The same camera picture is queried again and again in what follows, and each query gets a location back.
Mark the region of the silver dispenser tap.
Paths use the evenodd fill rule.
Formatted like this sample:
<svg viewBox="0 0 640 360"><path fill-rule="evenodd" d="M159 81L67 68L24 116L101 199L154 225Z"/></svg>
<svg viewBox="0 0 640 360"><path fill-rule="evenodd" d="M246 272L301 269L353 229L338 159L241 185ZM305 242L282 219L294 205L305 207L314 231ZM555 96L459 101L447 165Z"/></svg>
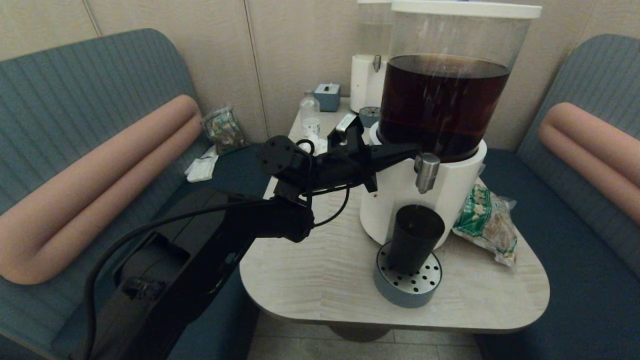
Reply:
<svg viewBox="0 0 640 360"><path fill-rule="evenodd" d="M420 194L434 188L441 160L434 153L420 152L414 159L415 186Z"/></svg>

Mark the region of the black plastic cup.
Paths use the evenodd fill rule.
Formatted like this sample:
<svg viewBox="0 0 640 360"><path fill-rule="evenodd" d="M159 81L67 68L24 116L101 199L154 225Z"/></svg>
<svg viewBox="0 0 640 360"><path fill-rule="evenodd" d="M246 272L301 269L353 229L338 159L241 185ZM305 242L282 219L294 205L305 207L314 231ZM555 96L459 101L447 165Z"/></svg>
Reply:
<svg viewBox="0 0 640 360"><path fill-rule="evenodd" d="M401 207L395 215L388 264L402 274L416 273L444 231L445 223L434 210L418 204Z"/></svg>

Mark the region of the small round drip tray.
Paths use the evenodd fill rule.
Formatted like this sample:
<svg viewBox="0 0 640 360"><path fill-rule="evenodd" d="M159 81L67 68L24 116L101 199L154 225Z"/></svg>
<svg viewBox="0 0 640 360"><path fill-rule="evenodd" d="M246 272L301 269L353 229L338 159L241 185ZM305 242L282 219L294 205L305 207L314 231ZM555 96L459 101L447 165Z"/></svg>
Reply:
<svg viewBox="0 0 640 360"><path fill-rule="evenodd" d="M362 107L358 112L358 117L364 128L371 128L381 119L381 108L375 106Z"/></svg>

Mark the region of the clear plastic bottle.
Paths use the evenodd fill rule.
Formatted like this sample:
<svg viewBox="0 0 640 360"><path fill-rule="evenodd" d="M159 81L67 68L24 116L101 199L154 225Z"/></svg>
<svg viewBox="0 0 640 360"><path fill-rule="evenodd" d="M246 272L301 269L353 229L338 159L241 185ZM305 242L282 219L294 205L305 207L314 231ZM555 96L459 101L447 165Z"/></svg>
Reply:
<svg viewBox="0 0 640 360"><path fill-rule="evenodd" d="M313 91L305 91L299 103L302 135L306 138L320 134L320 103Z"/></svg>

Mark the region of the large dispenser with dark tea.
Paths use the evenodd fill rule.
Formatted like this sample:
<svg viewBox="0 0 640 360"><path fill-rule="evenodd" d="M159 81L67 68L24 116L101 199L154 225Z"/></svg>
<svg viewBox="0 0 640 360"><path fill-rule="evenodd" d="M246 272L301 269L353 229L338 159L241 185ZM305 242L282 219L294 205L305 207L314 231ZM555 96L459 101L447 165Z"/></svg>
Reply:
<svg viewBox="0 0 640 360"><path fill-rule="evenodd" d="M391 11L381 118L370 142L418 144L440 164L425 194L415 184L416 157L377 173L378 190L362 195L359 221L385 244L398 210L421 205L444 221L441 246L478 178L488 151L483 136L535 19Z"/></svg>

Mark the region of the blue grey tissue box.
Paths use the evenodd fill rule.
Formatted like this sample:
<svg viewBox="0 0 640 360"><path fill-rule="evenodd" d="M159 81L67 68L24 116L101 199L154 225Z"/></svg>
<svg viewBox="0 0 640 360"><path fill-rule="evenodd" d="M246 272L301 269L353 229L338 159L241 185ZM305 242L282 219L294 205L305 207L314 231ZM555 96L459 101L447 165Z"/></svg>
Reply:
<svg viewBox="0 0 640 360"><path fill-rule="evenodd" d="M314 98L318 101L320 112L337 112L341 99L341 85L338 83L321 83L313 92Z"/></svg>

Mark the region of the small white drink dispenser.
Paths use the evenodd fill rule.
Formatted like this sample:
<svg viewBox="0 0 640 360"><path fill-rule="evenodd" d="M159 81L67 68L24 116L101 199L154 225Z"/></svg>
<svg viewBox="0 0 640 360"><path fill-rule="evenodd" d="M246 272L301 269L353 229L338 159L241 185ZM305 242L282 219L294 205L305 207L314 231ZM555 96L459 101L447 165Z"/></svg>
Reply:
<svg viewBox="0 0 640 360"><path fill-rule="evenodd" d="M357 0L355 51L351 59L350 109L381 107L393 27L393 0Z"/></svg>

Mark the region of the green white snack bag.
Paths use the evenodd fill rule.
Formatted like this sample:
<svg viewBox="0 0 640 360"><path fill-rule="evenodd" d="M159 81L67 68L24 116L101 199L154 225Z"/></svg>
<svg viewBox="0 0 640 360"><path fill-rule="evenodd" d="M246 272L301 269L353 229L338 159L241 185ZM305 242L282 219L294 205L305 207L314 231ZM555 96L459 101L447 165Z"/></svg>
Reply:
<svg viewBox="0 0 640 360"><path fill-rule="evenodd" d="M517 201L490 191L478 178L471 188L452 232L494 254L499 264L514 267L518 234L511 210Z"/></svg>

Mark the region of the brown green snack bag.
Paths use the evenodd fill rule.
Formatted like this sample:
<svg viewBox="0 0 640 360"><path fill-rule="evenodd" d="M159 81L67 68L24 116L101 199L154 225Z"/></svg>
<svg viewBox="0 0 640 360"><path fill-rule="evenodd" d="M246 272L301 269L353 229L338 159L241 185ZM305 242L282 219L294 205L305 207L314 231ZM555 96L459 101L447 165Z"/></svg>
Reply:
<svg viewBox="0 0 640 360"><path fill-rule="evenodd" d="M231 105L206 114L202 119L202 128L220 157L249 145Z"/></svg>

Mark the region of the round perforated drip tray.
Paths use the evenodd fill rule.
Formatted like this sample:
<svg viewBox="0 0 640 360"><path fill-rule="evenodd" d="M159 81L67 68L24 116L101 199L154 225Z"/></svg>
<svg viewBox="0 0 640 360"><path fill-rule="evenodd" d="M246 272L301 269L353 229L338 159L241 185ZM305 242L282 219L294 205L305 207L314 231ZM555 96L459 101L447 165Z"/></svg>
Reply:
<svg viewBox="0 0 640 360"><path fill-rule="evenodd" d="M384 244L375 256L374 285L378 292L393 305L407 309L427 305L442 281L439 258L430 253L420 269L413 273L397 271L389 259L392 243Z"/></svg>

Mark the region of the white napkin pack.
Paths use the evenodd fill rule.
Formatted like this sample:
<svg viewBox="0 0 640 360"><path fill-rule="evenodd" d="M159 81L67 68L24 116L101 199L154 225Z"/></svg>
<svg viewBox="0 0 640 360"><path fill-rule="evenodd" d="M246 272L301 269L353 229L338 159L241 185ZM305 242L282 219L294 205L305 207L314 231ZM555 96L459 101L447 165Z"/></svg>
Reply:
<svg viewBox="0 0 640 360"><path fill-rule="evenodd" d="M217 146L213 145L187 167L185 171L187 182L198 183L211 180L218 159Z"/></svg>

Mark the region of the white large dispenser lid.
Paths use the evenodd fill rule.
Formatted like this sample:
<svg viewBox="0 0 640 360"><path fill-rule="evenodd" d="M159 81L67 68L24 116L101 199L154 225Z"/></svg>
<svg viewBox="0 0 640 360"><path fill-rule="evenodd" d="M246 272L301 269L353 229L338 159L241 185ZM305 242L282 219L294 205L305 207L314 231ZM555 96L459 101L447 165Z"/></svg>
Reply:
<svg viewBox="0 0 640 360"><path fill-rule="evenodd" d="M391 10L407 14L471 18L537 19L543 7L482 1L393 0Z"/></svg>

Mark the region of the short pink bolster cushion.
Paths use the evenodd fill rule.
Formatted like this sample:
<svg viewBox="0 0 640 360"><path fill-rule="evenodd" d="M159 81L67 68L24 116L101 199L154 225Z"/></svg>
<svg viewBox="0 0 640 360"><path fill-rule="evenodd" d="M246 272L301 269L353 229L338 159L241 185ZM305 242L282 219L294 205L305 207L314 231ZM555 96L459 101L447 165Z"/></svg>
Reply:
<svg viewBox="0 0 640 360"><path fill-rule="evenodd" d="M537 136L640 227L640 140L568 102L546 112Z"/></svg>

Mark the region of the teal bench with short bolster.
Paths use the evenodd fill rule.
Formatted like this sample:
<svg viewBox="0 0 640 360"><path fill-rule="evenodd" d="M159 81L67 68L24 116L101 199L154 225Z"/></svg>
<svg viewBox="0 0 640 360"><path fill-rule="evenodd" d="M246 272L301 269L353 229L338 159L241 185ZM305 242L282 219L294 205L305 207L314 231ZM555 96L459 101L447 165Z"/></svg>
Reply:
<svg viewBox="0 0 640 360"><path fill-rule="evenodd" d="M544 267L537 321L476 334L483 360L640 360L640 226L548 150L546 113L570 103L640 141L640 38L601 34L567 57L518 150L490 148L481 179Z"/></svg>

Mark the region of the long pink bolster cushion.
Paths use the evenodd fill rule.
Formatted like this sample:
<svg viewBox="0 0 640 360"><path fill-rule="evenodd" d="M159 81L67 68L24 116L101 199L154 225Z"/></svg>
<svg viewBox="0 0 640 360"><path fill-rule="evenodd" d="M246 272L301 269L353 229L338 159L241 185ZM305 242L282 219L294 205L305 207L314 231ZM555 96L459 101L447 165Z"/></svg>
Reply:
<svg viewBox="0 0 640 360"><path fill-rule="evenodd" d="M66 269L201 134L179 95L82 156L0 215L0 277L46 282Z"/></svg>

